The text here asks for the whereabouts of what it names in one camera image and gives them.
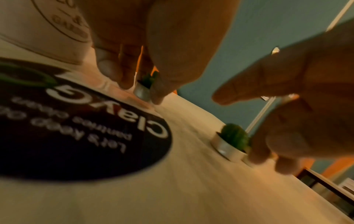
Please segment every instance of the small potted plant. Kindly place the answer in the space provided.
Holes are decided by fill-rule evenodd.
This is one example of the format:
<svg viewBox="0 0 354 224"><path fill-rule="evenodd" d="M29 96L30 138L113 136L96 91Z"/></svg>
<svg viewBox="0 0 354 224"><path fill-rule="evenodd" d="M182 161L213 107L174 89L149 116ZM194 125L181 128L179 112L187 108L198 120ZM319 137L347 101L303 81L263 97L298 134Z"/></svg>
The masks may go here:
<svg viewBox="0 0 354 224"><path fill-rule="evenodd" d="M243 160L249 148L248 134L236 124L225 125L211 140L212 146L226 159Z"/></svg>
<svg viewBox="0 0 354 224"><path fill-rule="evenodd" d="M134 95L136 95L138 98L149 102L150 99L150 88L152 83L154 83L155 78L159 75L158 71L154 71L154 73L152 74L152 76L147 73L146 75L144 75L142 77L141 80L138 80L136 82L135 88L134 88Z"/></svg>

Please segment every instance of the black round sticker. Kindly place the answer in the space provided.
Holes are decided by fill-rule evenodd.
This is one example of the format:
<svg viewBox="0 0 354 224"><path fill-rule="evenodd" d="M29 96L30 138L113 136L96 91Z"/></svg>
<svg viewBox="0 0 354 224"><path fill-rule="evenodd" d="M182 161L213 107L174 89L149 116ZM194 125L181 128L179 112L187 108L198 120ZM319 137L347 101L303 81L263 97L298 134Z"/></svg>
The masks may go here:
<svg viewBox="0 0 354 224"><path fill-rule="evenodd" d="M172 136L164 119L56 76L65 72L0 59L0 175L110 178L167 154Z"/></svg>

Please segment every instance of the green circle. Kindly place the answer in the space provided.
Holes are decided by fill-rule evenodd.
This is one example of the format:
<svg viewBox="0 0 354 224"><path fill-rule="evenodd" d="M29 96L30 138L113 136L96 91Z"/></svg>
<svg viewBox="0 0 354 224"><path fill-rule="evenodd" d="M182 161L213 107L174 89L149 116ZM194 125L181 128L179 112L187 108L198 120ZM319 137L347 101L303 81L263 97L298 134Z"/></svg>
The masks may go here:
<svg viewBox="0 0 354 224"><path fill-rule="evenodd" d="M29 81L29 80L24 80L24 79L17 79L17 78L11 77L8 74L0 71L0 80L5 81L5 82L9 82L9 83L17 84L17 85L22 85L22 86L29 86L29 87L52 87L52 86L55 86L58 84L56 82L56 80L53 77L51 77L50 75L47 75L47 74L40 72L38 70L35 70L35 69L21 67L21 66L12 64L12 63L3 63L3 62L0 62L0 67L6 67L7 69L10 69L11 71L17 71L17 72L21 72L21 71L32 72L36 75L41 76L43 79L43 81L41 81L41 82Z"/></svg>

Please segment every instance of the cactus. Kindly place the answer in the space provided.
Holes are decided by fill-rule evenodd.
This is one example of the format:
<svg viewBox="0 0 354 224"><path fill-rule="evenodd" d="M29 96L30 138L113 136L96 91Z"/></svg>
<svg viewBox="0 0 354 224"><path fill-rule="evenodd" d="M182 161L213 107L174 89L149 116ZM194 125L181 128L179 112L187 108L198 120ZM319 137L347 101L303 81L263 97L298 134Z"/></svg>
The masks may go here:
<svg viewBox="0 0 354 224"><path fill-rule="evenodd" d="M141 85L145 86L146 88L150 88L152 83L155 81L155 78L159 75L158 71L154 71L152 76L147 73L142 77L142 79L139 81Z"/></svg>
<svg viewBox="0 0 354 224"><path fill-rule="evenodd" d="M247 133L236 124L225 125L221 130L220 137L242 152L245 152L245 148L248 147Z"/></svg>

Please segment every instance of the tabletop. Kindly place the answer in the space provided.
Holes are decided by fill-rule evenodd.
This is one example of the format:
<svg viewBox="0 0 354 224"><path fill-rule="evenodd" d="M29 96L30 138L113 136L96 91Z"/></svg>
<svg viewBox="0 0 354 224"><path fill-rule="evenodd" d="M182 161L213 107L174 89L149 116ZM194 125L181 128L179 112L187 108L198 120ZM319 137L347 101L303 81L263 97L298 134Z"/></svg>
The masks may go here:
<svg viewBox="0 0 354 224"><path fill-rule="evenodd" d="M74 70L83 85L122 93L95 66L55 61L0 41L0 56ZM230 162L210 145L224 125L175 94L152 106L169 124L172 149L160 162L119 178L61 183L0 179L0 223L353 223L294 176L274 172L274 161L251 168Z"/></svg>

